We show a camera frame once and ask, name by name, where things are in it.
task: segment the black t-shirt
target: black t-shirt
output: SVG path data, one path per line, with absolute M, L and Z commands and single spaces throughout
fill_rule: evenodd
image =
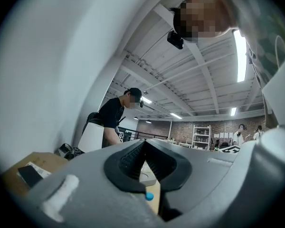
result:
M 110 99 L 100 108 L 96 117 L 102 119 L 104 127 L 114 128 L 124 113 L 124 107 L 120 104 L 119 98 Z

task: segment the black cap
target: black cap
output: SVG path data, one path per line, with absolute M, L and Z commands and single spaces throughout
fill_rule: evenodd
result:
M 142 92 L 140 91 L 140 89 L 138 88 L 130 88 L 128 90 L 126 90 L 124 92 L 124 95 L 126 93 L 130 92 L 131 95 L 133 95 L 135 97 L 135 102 L 140 102 L 141 101 L 141 97 L 142 97 Z

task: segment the gray plastic housing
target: gray plastic housing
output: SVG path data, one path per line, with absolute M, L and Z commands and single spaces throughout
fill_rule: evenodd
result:
M 234 228 L 256 221 L 285 187 L 285 128 L 270 130 L 259 141 L 243 144 L 238 154 L 147 140 L 184 156 L 192 165 L 187 182 L 179 190 L 166 193 L 171 208 L 182 214 L 165 222 L 152 212 L 143 194 L 120 191 L 103 171 L 103 164 L 111 154 L 135 142 L 74 158 L 65 168 L 39 182 L 29 192 L 24 208 L 47 227 Z M 79 186 L 60 212 L 64 223 L 56 223 L 38 207 L 68 174 L 79 178 Z

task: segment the light fixture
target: light fixture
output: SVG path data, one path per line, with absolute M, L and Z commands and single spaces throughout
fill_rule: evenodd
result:
M 233 32 L 234 40 L 237 46 L 237 82 L 245 80 L 246 76 L 246 64 L 247 64 L 247 46 L 246 39 L 242 37 L 239 30 Z
M 237 111 L 237 108 L 236 107 L 233 107 L 231 109 L 231 116 L 234 116 L 236 114 L 236 111 Z
M 178 119 L 182 119 L 180 116 L 177 116 L 176 114 L 174 114 L 174 113 L 170 113 L 172 116 L 175 116 L 175 117 L 177 117 Z
M 152 101 L 151 101 L 151 100 L 148 100 L 148 99 L 147 99 L 147 98 L 145 98 L 145 97 L 142 97 L 142 100 L 143 100 L 144 102 L 148 103 L 148 104 L 152 103 Z

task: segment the white ceiling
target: white ceiling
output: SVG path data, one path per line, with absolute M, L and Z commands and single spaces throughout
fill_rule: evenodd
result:
M 182 50 L 167 41 L 167 33 L 172 30 L 172 15 L 167 9 L 181 1 L 161 0 L 156 12 L 151 10 L 144 17 L 124 48 L 128 55 L 106 99 L 120 96 L 130 87 L 144 91 L 203 62 L 228 55 L 147 90 L 144 96 L 152 103 L 145 103 L 140 111 L 132 110 L 133 114 L 139 118 L 171 118 L 169 113 L 176 113 L 188 118 L 229 114 L 236 106 L 237 113 L 262 109 L 263 98 L 251 65 L 247 64 L 245 81 L 237 83 L 237 55 L 231 31 L 219 38 L 199 39 L 196 45 L 185 44 Z

